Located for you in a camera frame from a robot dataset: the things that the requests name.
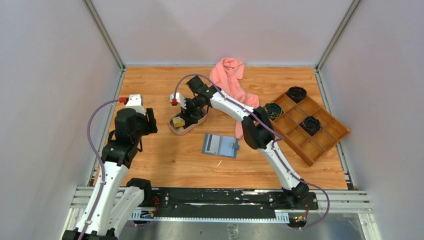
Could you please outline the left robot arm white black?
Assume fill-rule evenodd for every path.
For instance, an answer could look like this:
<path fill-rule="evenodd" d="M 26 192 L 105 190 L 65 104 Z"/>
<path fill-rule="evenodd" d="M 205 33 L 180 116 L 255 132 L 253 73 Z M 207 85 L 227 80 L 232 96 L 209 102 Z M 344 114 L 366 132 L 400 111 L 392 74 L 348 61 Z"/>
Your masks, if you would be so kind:
<path fill-rule="evenodd" d="M 122 197 L 115 199 L 134 157 L 143 150 L 142 137 L 157 131 L 152 108 L 145 113 L 135 106 L 117 112 L 115 130 L 102 150 L 101 172 L 89 202 L 75 228 L 66 230 L 62 239 L 117 240 L 134 210 L 154 202 L 151 182 L 142 178 L 128 181 Z"/>

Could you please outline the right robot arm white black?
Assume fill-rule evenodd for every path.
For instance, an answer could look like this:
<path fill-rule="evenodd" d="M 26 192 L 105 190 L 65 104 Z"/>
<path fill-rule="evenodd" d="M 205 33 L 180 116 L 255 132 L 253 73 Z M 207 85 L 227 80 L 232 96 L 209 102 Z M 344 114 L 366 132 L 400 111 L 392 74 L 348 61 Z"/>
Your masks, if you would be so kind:
<path fill-rule="evenodd" d="M 175 90 L 169 96 L 172 105 L 179 105 L 182 111 L 193 113 L 208 106 L 232 117 L 242 126 L 243 138 L 247 145 L 259 151 L 276 173 L 283 190 L 283 202 L 292 209 L 298 209 L 306 201 L 309 187 L 291 167 L 278 146 L 283 139 L 271 124 L 263 107 L 250 107 L 228 95 L 215 83 L 211 86 L 203 82 L 204 75 L 190 74 L 187 85 L 194 94 L 186 98 Z"/>

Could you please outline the blue leather card holder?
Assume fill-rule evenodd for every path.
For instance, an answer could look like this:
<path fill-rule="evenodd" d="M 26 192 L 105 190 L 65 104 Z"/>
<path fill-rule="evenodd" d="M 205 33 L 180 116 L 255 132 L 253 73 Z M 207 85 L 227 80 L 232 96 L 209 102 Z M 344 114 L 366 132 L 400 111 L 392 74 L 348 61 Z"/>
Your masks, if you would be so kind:
<path fill-rule="evenodd" d="M 203 146 L 201 151 L 203 154 L 233 158 L 233 159 L 237 157 L 237 152 L 240 149 L 239 139 L 235 137 L 231 137 L 231 136 L 218 135 L 220 136 L 220 145 L 219 145 L 218 154 L 210 154 L 205 152 L 206 139 L 208 134 L 211 134 L 211 133 L 206 133 L 204 136 L 204 141 L 203 141 Z"/>

